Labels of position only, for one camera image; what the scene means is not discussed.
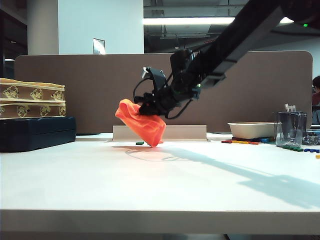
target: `ceiling light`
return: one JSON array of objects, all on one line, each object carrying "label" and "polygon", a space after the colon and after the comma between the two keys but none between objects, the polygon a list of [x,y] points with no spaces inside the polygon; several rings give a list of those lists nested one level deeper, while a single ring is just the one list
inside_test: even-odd
[{"label": "ceiling light", "polygon": [[[234,21],[234,17],[161,17],[161,18],[144,18],[144,25],[228,25]],[[289,24],[294,21],[284,17],[280,23]]]},{"label": "ceiling light", "polygon": [[282,18],[282,20],[280,21],[281,24],[291,24],[293,22],[294,21],[292,21],[291,19],[289,19],[287,17]]}]

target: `plastic container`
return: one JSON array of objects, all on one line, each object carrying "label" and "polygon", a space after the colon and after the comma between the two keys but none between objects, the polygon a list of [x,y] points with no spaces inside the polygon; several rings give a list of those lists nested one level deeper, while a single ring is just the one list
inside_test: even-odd
[{"label": "plastic container", "polygon": [[256,139],[275,136],[274,123],[270,121],[228,123],[235,138]]},{"label": "plastic container", "polygon": [[307,114],[302,111],[276,113],[275,144],[279,147],[300,147],[306,136]]}]

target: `brown partition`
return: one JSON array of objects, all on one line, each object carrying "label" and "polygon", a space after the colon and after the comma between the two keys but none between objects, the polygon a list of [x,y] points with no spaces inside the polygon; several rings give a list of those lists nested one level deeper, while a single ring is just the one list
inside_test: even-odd
[{"label": "brown partition", "polygon": [[[169,53],[20,56],[15,79],[65,85],[67,115],[78,133],[112,132],[119,101],[133,98],[144,66],[171,72]],[[306,51],[248,52],[216,87],[204,89],[167,125],[207,125],[208,132],[230,132],[227,123],[273,121],[284,105],[308,113],[311,124],[312,56]],[[138,93],[150,91],[151,82]]]}]

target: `orange towel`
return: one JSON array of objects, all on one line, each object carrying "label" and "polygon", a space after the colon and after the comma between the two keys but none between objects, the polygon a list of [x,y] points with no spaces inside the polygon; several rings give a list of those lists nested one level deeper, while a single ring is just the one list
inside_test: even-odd
[{"label": "orange towel", "polygon": [[140,115],[139,108],[140,105],[132,103],[129,99],[123,99],[115,116],[154,148],[162,142],[166,123],[157,115]]}]

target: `white column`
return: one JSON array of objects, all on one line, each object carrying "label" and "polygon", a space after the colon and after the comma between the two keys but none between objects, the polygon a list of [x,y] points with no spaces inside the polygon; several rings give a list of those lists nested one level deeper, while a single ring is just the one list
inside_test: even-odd
[{"label": "white column", "polygon": [[58,0],[28,0],[29,55],[59,54]]}]

